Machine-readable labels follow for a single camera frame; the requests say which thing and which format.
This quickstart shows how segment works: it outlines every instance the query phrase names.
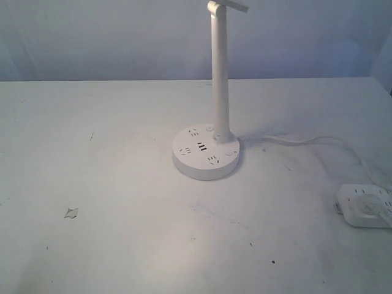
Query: small piece of paper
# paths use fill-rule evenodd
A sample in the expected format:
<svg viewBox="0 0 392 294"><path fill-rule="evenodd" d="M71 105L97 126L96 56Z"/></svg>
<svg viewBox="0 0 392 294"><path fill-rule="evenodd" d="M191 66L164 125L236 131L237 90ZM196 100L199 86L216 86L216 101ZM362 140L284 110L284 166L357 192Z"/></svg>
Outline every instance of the small piece of paper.
<svg viewBox="0 0 392 294"><path fill-rule="evenodd" d="M74 219L75 217L77 217L78 215L78 208L75 209L69 209L66 213L66 215L64 216L64 218L69 217L70 219Z"/></svg>

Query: electrical socket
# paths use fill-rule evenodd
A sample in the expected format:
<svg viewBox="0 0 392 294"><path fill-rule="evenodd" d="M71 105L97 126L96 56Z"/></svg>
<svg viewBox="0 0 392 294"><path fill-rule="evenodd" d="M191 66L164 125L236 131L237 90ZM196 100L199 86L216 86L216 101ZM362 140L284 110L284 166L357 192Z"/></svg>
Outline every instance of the electrical socket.
<svg viewBox="0 0 392 294"><path fill-rule="evenodd" d="M392 195L387 190L375 185L345 184L337 193L344 219L353 227L390 228L383 219L360 210L360 198L364 195L377 196L385 209L392 214Z"/></svg>

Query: white table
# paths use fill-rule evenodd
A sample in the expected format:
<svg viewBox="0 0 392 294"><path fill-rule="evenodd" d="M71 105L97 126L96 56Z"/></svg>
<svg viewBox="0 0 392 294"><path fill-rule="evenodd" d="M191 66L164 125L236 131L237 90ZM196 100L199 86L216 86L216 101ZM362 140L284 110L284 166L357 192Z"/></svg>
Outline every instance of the white table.
<svg viewBox="0 0 392 294"><path fill-rule="evenodd" d="M392 233L333 208L342 184L369 183L356 157L257 139L344 137L385 181L388 93L372 78L232 80L230 104L240 165L203 182L171 147L211 122L210 81L0 83L0 293L390 293Z"/></svg>

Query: desk lamp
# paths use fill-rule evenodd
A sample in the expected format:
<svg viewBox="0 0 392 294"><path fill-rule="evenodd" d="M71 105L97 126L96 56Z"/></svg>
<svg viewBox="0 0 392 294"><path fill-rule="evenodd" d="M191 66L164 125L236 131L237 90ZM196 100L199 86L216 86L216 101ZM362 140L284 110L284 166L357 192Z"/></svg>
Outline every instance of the desk lamp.
<svg viewBox="0 0 392 294"><path fill-rule="evenodd" d="M182 130L173 142L174 165L186 176L200 180L227 176L237 166L238 139L230 132L227 69L227 7L247 12L231 0L208 3L211 12L214 124L197 124Z"/></svg>

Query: white power strip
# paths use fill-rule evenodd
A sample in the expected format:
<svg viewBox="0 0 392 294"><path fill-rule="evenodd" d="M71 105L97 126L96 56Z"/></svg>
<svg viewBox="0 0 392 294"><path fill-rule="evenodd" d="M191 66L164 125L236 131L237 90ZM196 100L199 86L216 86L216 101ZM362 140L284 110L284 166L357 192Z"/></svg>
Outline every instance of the white power strip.
<svg viewBox="0 0 392 294"><path fill-rule="evenodd" d="M367 196L377 197L386 212L392 215L392 195L385 189L375 185L345 184L337 193L339 205L337 212L353 227L391 228L382 218L375 214L363 213L361 199Z"/></svg>

